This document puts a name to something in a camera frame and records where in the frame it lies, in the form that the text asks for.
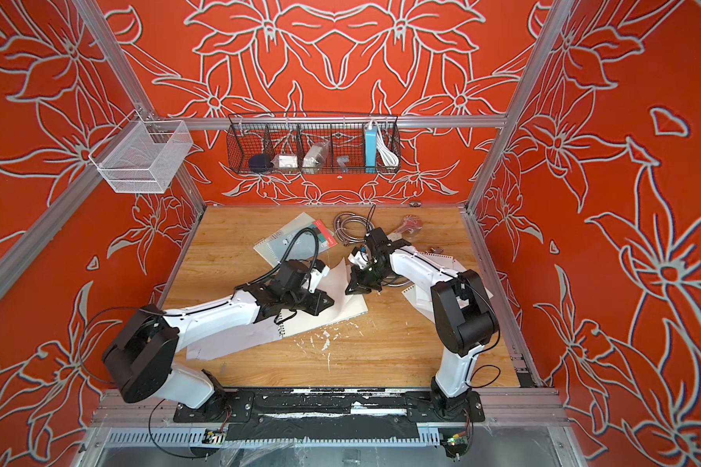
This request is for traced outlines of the white sticker picture notebook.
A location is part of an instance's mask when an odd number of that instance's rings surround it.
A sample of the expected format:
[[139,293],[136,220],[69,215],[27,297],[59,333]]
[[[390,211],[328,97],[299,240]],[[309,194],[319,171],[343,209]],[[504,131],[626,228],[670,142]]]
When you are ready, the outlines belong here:
[[368,311],[364,297],[345,294],[349,279],[350,266],[342,260],[319,284],[319,288],[327,292],[335,304],[318,316],[299,311],[296,317],[280,325],[276,325],[270,318],[256,324],[224,330],[188,346],[186,359],[210,361],[363,315]]

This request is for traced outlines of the teal steno notes notebook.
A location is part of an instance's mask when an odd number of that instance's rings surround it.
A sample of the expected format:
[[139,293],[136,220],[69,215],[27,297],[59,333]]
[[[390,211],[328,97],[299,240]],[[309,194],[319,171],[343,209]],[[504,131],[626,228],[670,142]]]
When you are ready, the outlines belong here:
[[294,232],[290,237],[288,247],[281,245],[278,252],[282,252],[283,257],[286,251],[290,250],[287,256],[288,260],[311,260],[315,253],[323,253],[337,244],[335,237],[323,221],[315,220],[309,227]]

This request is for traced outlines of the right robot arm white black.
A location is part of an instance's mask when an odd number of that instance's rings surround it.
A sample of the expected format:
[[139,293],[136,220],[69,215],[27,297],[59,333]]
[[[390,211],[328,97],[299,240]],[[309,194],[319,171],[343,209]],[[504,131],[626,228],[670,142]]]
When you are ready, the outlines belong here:
[[456,270],[449,263],[418,251],[405,239],[393,241],[380,228],[364,236],[363,245],[354,247],[349,260],[352,266],[347,295],[380,292],[396,276],[408,279],[414,290],[423,294],[423,304],[432,311],[443,346],[428,400],[434,412],[446,420],[461,414],[473,416],[473,365],[500,332],[479,274],[474,270]]

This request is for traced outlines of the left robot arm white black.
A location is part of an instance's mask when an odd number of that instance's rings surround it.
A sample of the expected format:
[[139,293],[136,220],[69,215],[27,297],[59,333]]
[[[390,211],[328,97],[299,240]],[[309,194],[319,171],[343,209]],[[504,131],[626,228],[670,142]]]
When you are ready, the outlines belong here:
[[172,311],[138,309],[103,353],[111,383],[128,404],[160,398],[217,416],[227,408],[226,390],[211,373],[176,364],[175,354],[223,331],[263,321],[280,326],[300,313],[320,315],[334,304],[319,287],[329,272],[317,253],[305,262],[286,252],[270,272],[236,286],[226,298]]

